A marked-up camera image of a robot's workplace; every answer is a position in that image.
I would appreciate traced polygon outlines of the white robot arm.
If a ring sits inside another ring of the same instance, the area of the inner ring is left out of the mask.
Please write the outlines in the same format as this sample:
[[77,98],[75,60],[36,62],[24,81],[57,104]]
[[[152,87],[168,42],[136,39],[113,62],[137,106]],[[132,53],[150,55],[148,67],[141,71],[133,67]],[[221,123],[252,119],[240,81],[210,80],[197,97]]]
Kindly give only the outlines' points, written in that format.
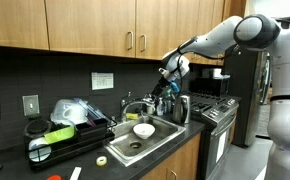
[[162,58],[162,78],[152,94],[189,72],[187,53],[216,59],[225,53],[225,68],[234,78],[256,73],[257,56],[270,55],[272,97],[267,132],[273,144],[265,180],[290,180],[290,29],[262,14],[231,16],[204,35],[194,36]]

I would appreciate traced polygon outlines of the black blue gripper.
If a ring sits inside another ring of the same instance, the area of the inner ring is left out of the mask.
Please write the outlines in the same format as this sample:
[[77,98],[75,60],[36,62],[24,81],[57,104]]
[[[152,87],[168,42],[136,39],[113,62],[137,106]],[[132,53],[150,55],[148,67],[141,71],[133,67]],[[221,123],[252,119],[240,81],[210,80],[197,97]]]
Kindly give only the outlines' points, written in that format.
[[175,83],[175,79],[177,78],[175,73],[170,72],[164,68],[160,68],[159,72],[161,73],[162,77],[158,81],[158,84],[154,87],[151,94],[153,96],[159,96],[163,92],[163,90],[168,86],[170,86],[175,93],[179,93],[180,88]]

